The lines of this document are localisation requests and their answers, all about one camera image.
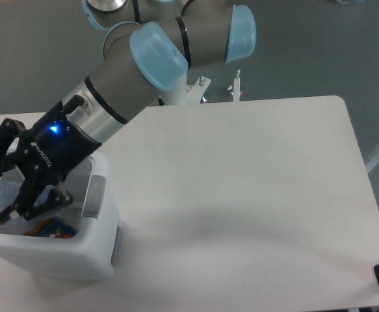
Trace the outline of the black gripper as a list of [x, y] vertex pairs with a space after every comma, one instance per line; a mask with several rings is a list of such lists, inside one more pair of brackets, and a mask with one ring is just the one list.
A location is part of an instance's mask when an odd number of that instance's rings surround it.
[[[90, 138], [68, 119], [68, 115], [84, 103], [83, 100], [70, 100], [64, 105], [60, 101], [29, 130], [19, 120], [3, 120], [0, 125], [0, 177], [17, 166], [25, 180], [14, 201], [0, 211], [0, 225], [20, 216], [32, 220], [73, 203], [73, 195], [58, 186], [49, 189], [46, 200], [35, 205], [46, 185], [55, 185], [64, 180], [101, 146], [100, 142]], [[20, 138], [18, 147], [8, 153], [17, 138]], [[33, 184], [28, 179], [34, 172], [38, 175]]]

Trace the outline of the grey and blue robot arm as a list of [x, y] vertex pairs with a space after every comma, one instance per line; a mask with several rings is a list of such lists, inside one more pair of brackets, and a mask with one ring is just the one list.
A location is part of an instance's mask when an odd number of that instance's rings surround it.
[[69, 205], [67, 175], [191, 68], [252, 54], [252, 11], [227, 1], [83, 1], [89, 22], [108, 31], [103, 64], [30, 129], [0, 125], [0, 178], [23, 177], [0, 225]]

